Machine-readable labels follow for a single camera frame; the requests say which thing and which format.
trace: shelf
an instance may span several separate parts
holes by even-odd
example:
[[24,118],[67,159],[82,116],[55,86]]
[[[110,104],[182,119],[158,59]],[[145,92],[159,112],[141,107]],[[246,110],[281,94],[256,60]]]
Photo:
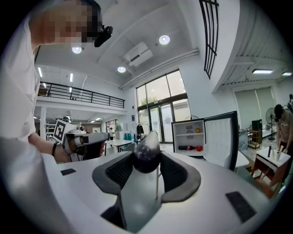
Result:
[[194,136],[194,135],[203,135],[203,133],[176,134],[177,137],[180,137],[180,136]]
[[197,150],[179,150],[179,149],[176,149],[175,150],[175,153],[177,154],[184,154],[184,155],[187,155],[187,156],[203,156],[203,150],[202,151],[197,151]]

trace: glass door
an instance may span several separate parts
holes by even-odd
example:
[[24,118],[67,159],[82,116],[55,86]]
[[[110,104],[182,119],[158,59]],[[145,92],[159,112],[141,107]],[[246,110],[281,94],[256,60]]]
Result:
[[174,121],[171,103],[149,108],[150,129],[158,133],[159,142],[171,144],[173,142],[172,125]]

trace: person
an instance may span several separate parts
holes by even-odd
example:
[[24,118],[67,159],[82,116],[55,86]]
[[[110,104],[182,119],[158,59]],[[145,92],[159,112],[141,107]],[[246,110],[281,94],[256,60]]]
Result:
[[288,106],[288,109],[291,111],[291,113],[293,113],[293,95],[292,94],[289,95],[289,102],[287,106]]
[[290,155],[288,165],[283,176],[283,181],[286,179],[292,164],[293,159],[293,114],[290,111],[286,111],[278,104],[275,106],[276,126],[277,126],[277,147],[281,146]]
[[116,130],[115,130],[115,132],[113,132],[112,129],[113,129],[113,128],[110,128],[110,131],[109,131],[109,134],[110,134],[110,140],[113,140],[113,135],[114,135],[114,133],[116,132]]
[[[26,120],[23,119],[25,122],[19,135],[14,138],[34,145],[40,153],[53,154],[54,144],[35,133],[33,114],[40,78],[34,67],[34,50],[44,44],[71,43],[80,39],[81,42],[92,42],[94,33],[103,28],[100,11],[100,6],[92,0],[57,0],[41,12],[28,15],[5,48],[0,80],[6,79],[16,86],[32,107],[27,111]],[[70,161],[60,144],[54,151],[54,158],[56,161]]]

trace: black cap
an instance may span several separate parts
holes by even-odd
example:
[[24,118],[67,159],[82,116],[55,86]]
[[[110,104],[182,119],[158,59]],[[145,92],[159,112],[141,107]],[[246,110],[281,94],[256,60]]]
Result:
[[278,104],[275,106],[275,116],[277,119],[280,119],[281,118],[281,115],[283,114],[283,107]]

